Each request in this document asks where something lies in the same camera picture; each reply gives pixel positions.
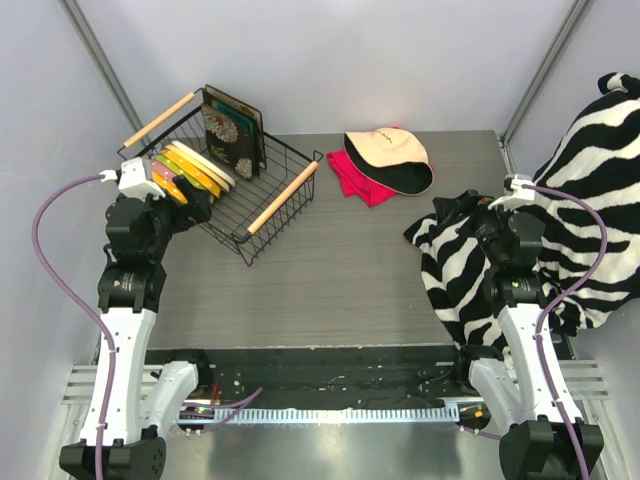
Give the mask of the cream round plate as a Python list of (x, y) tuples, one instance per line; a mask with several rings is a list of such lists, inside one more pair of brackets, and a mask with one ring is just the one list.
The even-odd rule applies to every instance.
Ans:
[(195, 160), (198, 160), (204, 167), (208, 168), (210, 171), (216, 173), (219, 177), (221, 177), (222, 179), (224, 179), (229, 185), (231, 185), (232, 187), (236, 186), (236, 182), (234, 180), (234, 178), (229, 175), (225, 170), (223, 170), (222, 168), (214, 165), (211, 161), (207, 160), (205, 157), (203, 157), (201, 154), (199, 154), (198, 152), (194, 151), (193, 149), (191, 149), (190, 147), (187, 147), (186, 145), (184, 145), (183, 143), (174, 140), (171, 142), (171, 144), (173, 146), (175, 146), (178, 150), (180, 150), (183, 153), (187, 153), (189, 154), (192, 158), (194, 158)]

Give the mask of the black floral square plate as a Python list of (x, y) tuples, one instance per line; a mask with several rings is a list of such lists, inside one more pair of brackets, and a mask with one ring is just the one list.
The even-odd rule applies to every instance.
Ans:
[(209, 154), (246, 180), (257, 177), (259, 163), (249, 129), (208, 104), (201, 105), (201, 114)]

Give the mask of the beige black bucket hat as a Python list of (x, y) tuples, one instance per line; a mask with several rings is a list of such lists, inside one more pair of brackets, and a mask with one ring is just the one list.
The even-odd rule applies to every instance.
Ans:
[(382, 127), (346, 132), (343, 145), (357, 171), (397, 194), (419, 196), (433, 185), (428, 152), (410, 131)]

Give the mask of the teal glazed square plate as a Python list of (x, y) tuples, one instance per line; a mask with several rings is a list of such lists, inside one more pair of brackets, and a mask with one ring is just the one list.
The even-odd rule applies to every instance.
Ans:
[(222, 146), (224, 160), (243, 178), (259, 175), (259, 148), (254, 122), (244, 113), (214, 100), (215, 146)]

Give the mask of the zebra striped blanket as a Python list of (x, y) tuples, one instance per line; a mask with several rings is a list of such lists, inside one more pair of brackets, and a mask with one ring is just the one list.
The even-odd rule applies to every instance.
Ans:
[[(524, 208), (545, 225), (536, 268), (548, 300), (577, 281), (607, 246), (596, 271), (549, 316), (553, 330), (568, 336), (602, 326), (639, 295), (639, 80), (613, 72), (598, 88), (599, 98), (579, 113), (533, 176), (535, 185), (567, 197), (537, 194)], [(455, 227), (433, 237), (435, 226), (434, 209), (403, 236), (422, 253), (421, 277), (437, 317), (456, 347), (489, 346), (508, 356), (481, 290), (489, 262), (477, 240)]]

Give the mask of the cream flower square plate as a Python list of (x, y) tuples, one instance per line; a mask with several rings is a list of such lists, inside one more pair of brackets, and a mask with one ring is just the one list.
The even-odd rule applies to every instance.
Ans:
[(266, 155), (263, 137), (263, 122), (262, 114), (253, 106), (240, 101), (239, 99), (219, 90), (210, 85), (206, 85), (203, 90), (203, 103), (212, 106), (214, 100), (221, 101), (222, 103), (238, 110), (240, 113), (246, 114), (253, 122), (256, 130), (259, 148), (259, 175), (262, 169), (266, 168)]

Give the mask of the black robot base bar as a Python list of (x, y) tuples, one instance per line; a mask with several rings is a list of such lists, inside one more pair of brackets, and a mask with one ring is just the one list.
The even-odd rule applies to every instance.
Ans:
[(298, 410), (440, 407), (477, 396), (452, 345), (152, 349), (147, 365), (192, 360), (195, 398)]

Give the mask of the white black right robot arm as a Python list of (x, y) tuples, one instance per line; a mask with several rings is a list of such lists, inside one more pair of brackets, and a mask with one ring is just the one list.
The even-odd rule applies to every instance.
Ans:
[(562, 374), (534, 266), (544, 223), (521, 211), (533, 191), (513, 190), (492, 199), (469, 190), (433, 204), (439, 225), (477, 240), (490, 262), (483, 293), (508, 343), (513, 365), (497, 350), (471, 347), (451, 371), (457, 391), (479, 393), (496, 424), (499, 463), (506, 479), (587, 479), (604, 447), (588, 424)]

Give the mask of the red folded cloth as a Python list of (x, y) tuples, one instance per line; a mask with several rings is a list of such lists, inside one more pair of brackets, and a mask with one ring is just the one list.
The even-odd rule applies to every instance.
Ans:
[(382, 168), (389, 166), (387, 157), (403, 130), (397, 126), (378, 128), (368, 132), (345, 132), (343, 148), (328, 154), (328, 162), (336, 174), (345, 197), (358, 196), (369, 208), (380, 205), (397, 191), (368, 177), (357, 166)]

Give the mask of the pink dotted round plate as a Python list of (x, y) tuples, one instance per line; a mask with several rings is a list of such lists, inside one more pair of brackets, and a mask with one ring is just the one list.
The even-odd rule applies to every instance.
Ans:
[(173, 182), (174, 173), (169, 168), (167, 168), (164, 164), (157, 162), (156, 160), (153, 160), (151, 162), (151, 165), (152, 165), (152, 172), (155, 171), (163, 175), (167, 180), (170, 180)]

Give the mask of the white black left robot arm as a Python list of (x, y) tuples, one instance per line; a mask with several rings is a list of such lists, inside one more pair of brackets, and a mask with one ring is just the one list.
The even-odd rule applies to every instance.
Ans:
[(166, 280), (172, 237), (211, 218), (209, 193), (176, 179), (169, 195), (118, 195), (105, 217), (106, 265), (99, 279), (101, 346), (91, 404), (78, 442), (62, 447), (61, 469), (75, 479), (158, 479), (166, 437), (183, 402), (205, 397), (213, 375), (200, 357), (175, 357), (142, 393), (145, 357)]

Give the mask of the green dotted round plate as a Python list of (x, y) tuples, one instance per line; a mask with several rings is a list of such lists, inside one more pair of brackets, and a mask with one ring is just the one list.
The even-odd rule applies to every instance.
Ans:
[(152, 170), (152, 178), (156, 184), (181, 204), (185, 204), (187, 198), (175, 183), (177, 176), (184, 177), (193, 187), (206, 192), (210, 203), (214, 202), (216, 194), (220, 192), (213, 180), (181, 158), (174, 162), (166, 155), (157, 155), (152, 161)]

